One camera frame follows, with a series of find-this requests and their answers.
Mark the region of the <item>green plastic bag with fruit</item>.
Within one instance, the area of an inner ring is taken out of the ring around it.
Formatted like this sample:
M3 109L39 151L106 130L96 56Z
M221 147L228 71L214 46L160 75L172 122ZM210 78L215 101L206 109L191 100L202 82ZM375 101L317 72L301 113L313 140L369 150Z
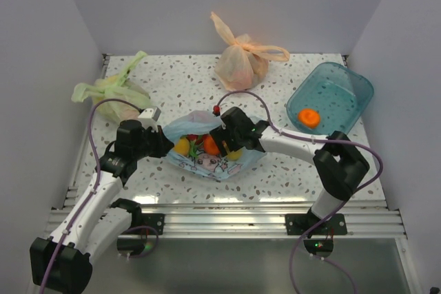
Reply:
M85 99L90 98L92 103L96 105L103 100L115 98L127 101L139 109L151 107L152 102L149 94L129 78L139 62L146 56L147 54L144 51L139 51L118 74L97 79L93 85L87 83L77 84L72 93L71 101L82 103ZM99 105L96 110L103 117L117 124L123 120L136 118L139 114L135 107L119 101L108 101Z

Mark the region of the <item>aluminium front rail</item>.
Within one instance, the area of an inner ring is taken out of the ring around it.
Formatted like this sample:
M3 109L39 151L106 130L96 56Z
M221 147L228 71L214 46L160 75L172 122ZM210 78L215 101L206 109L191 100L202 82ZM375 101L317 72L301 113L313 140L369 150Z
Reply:
M165 215L164 238L271 238L287 237L285 215L301 214L310 202L143 204L144 214ZM401 215L381 201L349 201L346 238L405 238Z

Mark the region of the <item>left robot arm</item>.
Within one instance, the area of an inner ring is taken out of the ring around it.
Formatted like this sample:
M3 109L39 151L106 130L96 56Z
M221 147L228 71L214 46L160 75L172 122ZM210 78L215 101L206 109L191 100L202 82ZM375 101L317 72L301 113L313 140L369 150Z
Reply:
M116 140L99 158L88 189L66 219L48 238L36 238L30 247L32 281L42 291L82 293L93 264L122 233L159 235L146 223L139 203L117 198L143 158L162 158L173 148L161 126L125 120Z

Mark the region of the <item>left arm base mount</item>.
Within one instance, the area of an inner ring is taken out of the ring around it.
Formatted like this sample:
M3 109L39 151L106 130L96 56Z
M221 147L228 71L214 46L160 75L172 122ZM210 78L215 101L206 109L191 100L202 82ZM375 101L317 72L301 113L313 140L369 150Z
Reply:
M111 205L111 209L122 209L130 214L130 226L123 232L135 234L163 234L165 215L163 213L143 213L141 205L133 200L119 198Z

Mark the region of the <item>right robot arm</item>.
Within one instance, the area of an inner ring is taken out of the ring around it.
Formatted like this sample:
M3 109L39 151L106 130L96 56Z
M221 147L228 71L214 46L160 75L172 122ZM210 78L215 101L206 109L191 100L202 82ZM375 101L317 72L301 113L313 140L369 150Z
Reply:
M307 136L283 131L268 120L253 122L233 107L220 116L221 125L209 134L222 156L245 148L277 153L308 162L316 168L322 191L306 215L294 224L304 233L324 233L331 226L330 213L347 202L370 169L355 143L342 132L330 136Z

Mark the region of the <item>red dragon fruit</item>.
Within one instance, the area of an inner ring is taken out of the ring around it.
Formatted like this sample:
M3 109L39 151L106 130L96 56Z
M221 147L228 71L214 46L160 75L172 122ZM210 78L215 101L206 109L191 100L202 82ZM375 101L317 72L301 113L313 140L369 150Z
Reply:
M189 134L186 135L186 139L189 141L188 155L193 158L197 157L197 151L198 148L203 144L204 135Z

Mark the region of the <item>teal transparent plastic basin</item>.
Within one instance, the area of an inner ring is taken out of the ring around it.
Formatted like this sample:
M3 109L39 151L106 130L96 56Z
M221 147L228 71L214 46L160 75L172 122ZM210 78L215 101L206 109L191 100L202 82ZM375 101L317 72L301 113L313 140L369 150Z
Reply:
M306 134L348 134L373 95L373 85L367 78L341 64L325 62L317 65L289 98L287 115L294 127ZM320 114L320 124L314 129L298 120L299 111L305 108Z

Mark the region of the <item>yellow lemon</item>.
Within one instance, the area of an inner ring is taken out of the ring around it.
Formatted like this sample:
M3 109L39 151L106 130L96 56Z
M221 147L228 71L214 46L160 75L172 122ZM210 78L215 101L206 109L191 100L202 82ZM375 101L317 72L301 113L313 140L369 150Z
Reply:
M243 155L243 150L239 149L237 151L231 151L226 155L226 159L228 159L229 161L237 161L241 158L241 156Z

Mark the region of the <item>orange tangerine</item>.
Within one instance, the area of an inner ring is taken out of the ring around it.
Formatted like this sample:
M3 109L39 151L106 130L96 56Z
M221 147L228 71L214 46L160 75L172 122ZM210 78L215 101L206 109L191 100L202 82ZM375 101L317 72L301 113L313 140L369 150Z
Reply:
M203 140L203 149L206 154L212 155L212 156L218 156L220 154L220 150L217 147L214 139L211 135L206 135Z
M314 129L320 124L320 114L310 108L305 108L299 111L298 120L304 126Z

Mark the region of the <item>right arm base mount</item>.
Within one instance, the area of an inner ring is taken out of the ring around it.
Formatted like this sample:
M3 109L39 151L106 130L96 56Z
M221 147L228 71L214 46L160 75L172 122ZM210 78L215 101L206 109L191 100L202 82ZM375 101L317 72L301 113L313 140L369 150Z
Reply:
M337 213L329 219L320 223L320 219L312 212L307 213L288 213L285 214L285 228L287 235L302 235L308 229L313 227L313 230L307 235L309 238L312 235L347 235L347 225L343 214Z

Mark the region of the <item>orange plastic bag with fruit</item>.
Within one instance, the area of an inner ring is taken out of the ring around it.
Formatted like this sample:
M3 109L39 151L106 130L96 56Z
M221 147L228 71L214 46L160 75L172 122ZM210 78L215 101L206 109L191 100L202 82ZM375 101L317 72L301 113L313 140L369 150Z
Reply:
M227 91L255 87L266 77L270 62L287 62L290 59L290 53L285 48L257 43L248 34L234 35L214 12L210 19L219 37L227 44L214 68Z

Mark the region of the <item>blue plastic bag with fruit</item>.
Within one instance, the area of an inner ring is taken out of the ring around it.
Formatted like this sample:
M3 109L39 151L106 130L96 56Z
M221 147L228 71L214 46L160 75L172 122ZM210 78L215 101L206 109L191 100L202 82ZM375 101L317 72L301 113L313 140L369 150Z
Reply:
M208 111L193 111L166 125L163 128L163 133L175 145L180 138L185 138L189 134L204 135L206 137L211 130L220 125L220 118L215 117ZM239 160L229 161L226 159L226 156L221 156L220 154L218 156L206 154L202 144L198 148L197 157L195 158L189 155L182 156L172 149L165 159L171 164L193 174L215 180L225 180L238 174L248 166L256 164L265 155L259 151L245 148L242 148L242 150L243 155Z

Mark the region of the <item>yellow mango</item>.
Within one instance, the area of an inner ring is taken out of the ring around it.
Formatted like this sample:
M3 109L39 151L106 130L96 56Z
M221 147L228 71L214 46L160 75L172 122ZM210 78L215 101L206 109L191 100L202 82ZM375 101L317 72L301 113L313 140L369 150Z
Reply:
M173 150L182 156L188 156L190 151L190 142L186 138L180 138L175 144Z

